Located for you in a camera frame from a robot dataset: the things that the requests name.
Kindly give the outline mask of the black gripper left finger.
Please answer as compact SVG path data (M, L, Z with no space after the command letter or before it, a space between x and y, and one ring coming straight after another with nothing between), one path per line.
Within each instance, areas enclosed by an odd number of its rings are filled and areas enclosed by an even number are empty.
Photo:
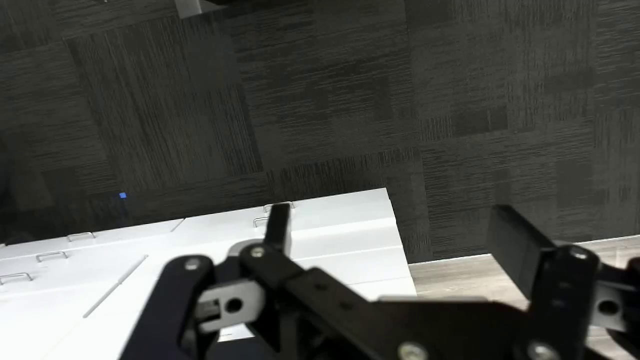
M351 309L365 299L287 253L289 206L268 214L262 241L222 263L169 260L126 340L126 360L374 360Z

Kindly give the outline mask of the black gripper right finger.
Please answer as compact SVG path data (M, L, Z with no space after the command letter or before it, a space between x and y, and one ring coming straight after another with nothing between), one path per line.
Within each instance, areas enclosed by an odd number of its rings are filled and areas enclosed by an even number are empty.
M554 243L503 203L489 214L489 253L528 299L516 345L522 360L603 360L588 345L591 326L640 356L638 256L609 266L576 241Z

